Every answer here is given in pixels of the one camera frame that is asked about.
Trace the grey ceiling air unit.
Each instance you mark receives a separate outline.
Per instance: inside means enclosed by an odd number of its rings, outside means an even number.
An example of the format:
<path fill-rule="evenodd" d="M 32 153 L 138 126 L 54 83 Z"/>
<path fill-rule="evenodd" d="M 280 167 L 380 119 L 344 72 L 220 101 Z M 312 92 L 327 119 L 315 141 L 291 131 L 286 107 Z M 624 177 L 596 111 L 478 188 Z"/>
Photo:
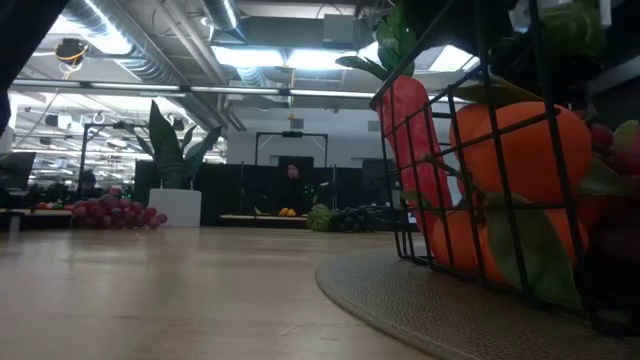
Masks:
<path fill-rule="evenodd" d="M 356 45 L 356 27 L 350 15 L 325 14 L 323 17 L 323 47 L 327 49 L 353 49 Z"/>

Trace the large silver ventilation duct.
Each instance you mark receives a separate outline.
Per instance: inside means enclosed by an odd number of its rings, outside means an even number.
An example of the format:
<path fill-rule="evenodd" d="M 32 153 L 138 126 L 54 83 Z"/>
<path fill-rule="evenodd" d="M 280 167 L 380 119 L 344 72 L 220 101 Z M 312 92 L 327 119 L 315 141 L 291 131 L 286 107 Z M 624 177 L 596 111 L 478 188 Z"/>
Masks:
<path fill-rule="evenodd" d="M 117 0 L 69 0 L 62 18 L 96 49 L 145 84 L 178 85 L 186 79 Z"/>

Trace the long ceiling light strip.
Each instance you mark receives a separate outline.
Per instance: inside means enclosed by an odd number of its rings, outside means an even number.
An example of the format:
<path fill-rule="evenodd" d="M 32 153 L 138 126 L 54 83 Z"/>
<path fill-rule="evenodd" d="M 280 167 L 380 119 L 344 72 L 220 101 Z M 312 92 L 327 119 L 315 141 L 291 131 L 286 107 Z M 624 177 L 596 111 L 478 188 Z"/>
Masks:
<path fill-rule="evenodd" d="M 267 87 L 234 87 L 222 85 L 161 85 L 144 83 L 92 82 L 56 79 L 17 78 L 10 85 L 11 90 L 34 89 L 40 92 L 55 90 L 68 93 L 101 93 L 125 92 L 140 96 L 187 94 L 231 94 L 231 95 L 266 95 L 285 97 L 320 97 L 337 99 L 371 100 L 372 92 L 289 89 Z"/>

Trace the orange toy carrot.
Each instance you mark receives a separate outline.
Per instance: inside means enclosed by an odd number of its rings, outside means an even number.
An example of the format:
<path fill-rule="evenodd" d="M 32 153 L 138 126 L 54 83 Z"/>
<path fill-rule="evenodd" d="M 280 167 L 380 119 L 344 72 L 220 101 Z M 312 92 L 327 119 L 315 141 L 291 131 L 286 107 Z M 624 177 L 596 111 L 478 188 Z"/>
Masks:
<path fill-rule="evenodd" d="M 410 27 L 409 0 L 397 0 L 391 12 L 375 30 L 378 46 L 376 61 L 356 55 L 342 56 L 335 63 L 365 71 L 385 81 L 398 69 L 401 61 L 414 50 L 417 35 Z M 435 170 L 421 157 L 440 150 L 432 110 L 424 105 L 429 100 L 424 86 L 414 78 L 415 63 L 410 62 L 393 84 L 376 101 L 376 113 L 382 121 L 386 141 L 392 148 L 405 191 L 418 190 L 422 201 L 410 200 L 408 206 L 418 229 L 428 235 L 438 216 L 427 210 L 429 205 L 450 206 L 452 199 L 446 188 L 447 175 Z"/>

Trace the black partition wall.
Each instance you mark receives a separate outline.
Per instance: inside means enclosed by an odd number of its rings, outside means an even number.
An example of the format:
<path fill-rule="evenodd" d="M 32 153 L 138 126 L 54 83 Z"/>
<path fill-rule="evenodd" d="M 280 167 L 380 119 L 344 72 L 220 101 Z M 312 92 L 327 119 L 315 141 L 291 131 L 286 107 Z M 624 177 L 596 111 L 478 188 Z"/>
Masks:
<path fill-rule="evenodd" d="M 379 166 L 307 167 L 302 176 L 306 186 L 316 192 L 317 201 L 332 209 L 364 205 L 386 208 L 399 201 L 397 193 L 387 190 L 384 171 Z M 193 188 L 201 193 L 199 224 L 304 229 L 304 218 L 278 215 L 278 195 L 285 179 L 282 166 L 201 165 L 193 181 Z"/>

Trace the green plant in white pot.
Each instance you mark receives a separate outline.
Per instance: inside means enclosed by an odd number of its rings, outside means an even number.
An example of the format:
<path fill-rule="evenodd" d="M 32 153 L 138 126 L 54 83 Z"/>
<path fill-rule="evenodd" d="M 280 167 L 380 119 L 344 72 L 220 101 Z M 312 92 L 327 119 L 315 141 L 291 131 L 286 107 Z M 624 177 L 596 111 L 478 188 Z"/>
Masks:
<path fill-rule="evenodd" d="M 179 140 L 173 126 L 152 100 L 147 121 L 149 139 L 139 136 L 130 124 L 125 124 L 125 128 L 136 137 L 156 166 L 160 187 L 150 190 L 150 206 L 158 214 L 167 216 L 165 224 L 169 227 L 199 227 L 202 193 L 192 189 L 193 180 L 205 155 L 218 143 L 223 127 L 215 127 L 201 141 L 191 145 L 196 126 Z"/>

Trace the small silver ventilation duct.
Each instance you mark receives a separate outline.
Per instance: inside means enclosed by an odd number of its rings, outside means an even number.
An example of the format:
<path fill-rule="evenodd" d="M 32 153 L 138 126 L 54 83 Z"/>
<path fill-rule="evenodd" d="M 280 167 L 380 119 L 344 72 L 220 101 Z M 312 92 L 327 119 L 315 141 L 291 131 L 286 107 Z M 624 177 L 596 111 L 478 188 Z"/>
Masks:
<path fill-rule="evenodd" d="M 213 27 L 219 31 L 235 29 L 241 20 L 235 0 L 201 0 Z"/>

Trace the black monitor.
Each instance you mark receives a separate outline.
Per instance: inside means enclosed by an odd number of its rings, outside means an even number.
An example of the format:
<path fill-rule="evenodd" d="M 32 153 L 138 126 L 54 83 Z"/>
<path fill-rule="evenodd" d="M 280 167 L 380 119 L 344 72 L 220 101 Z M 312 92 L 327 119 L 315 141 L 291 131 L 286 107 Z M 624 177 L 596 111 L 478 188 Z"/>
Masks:
<path fill-rule="evenodd" d="M 0 153 L 0 189 L 26 189 L 36 153 Z"/>

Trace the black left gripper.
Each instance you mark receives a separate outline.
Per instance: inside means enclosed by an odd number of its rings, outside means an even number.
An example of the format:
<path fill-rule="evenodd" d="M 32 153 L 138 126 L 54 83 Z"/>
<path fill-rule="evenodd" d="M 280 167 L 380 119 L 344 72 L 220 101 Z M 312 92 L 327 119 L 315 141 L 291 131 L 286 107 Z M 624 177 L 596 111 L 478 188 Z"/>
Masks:
<path fill-rule="evenodd" d="M 451 0 L 417 0 L 417 36 L 420 37 Z M 445 45 L 467 53 L 478 53 L 474 0 L 453 0 L 450 9 L 428 33 L 423 50 Z M 518 0 L 480 0 L 483 39 L 491 48 L 513 33 L 509 12 Z"/>

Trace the person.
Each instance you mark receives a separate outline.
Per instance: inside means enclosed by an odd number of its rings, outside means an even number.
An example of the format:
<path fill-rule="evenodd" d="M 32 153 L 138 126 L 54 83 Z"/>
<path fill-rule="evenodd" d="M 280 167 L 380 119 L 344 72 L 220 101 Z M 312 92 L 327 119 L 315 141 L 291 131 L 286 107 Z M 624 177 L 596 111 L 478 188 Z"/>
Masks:
<path fill-rule="evenodd" d="M 307 211 L 306 184 L 295 164 L 287 165 L 287 175 L 281 183 L 279 203 L 281 208 L 293 210 L 298 215 Z"/>
<path fill-rule="evenodd" d="M 84 170 L 79 178 L 77 195 L 79 200 L 88 200 L 90 198 L 99 197 L 99 188 L 96 187 L 97 181 L 92 170 Z"/>

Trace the black metal frame stand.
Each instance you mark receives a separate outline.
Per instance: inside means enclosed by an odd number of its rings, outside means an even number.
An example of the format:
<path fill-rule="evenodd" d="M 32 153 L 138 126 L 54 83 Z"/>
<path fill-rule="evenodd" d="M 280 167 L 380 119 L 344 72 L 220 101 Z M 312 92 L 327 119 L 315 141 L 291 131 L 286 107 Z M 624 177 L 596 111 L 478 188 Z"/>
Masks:
<path fill-rule="evenodd" d="M 254 141 L 254 166 L 259 165 L 259 153 L 260 150 L 269 142 L 269 140 L 274 137 L 281 137 L 286 139 L 302 139 L 302 138 L 311 138 L 315 140 L 316 138 L 321 138 L 324 140 L 323 145 L 319 145 L 319 148 L 323 151 L 323 167 L 328 168 L 328 148 L 329 148 L 329 135 L 323 133 L 305 133 L 301 131 L 282 131 L 282 132 L 266 132 L 259 131 L 255 134 Z"/>

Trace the round grey mat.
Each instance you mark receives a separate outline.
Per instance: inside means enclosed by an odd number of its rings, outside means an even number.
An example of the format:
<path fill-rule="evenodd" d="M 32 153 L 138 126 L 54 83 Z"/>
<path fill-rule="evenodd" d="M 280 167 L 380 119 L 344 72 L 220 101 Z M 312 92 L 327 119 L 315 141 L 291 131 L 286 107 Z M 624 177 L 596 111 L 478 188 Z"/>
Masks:
<path fill-rule="evenodd" d="M 335 304 L 447 360 L 640 360 L 640 338 L 605 337 L 569 315 L 403 261 L 387 249 L 323 261 L 316 282 Z"/>

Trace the black ceiling dome device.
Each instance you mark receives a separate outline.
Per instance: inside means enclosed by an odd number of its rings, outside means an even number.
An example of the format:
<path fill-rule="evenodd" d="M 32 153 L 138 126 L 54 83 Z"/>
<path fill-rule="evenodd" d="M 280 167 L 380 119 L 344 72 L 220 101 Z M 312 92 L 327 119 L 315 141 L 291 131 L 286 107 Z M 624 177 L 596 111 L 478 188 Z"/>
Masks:
<path fill-rule="evenodd" d="M 88 49 L 88 44 L 77 38 L 63 38 L 55 47 L 54 55 L 66 65 L 77 66 L 82 63 Z"/>

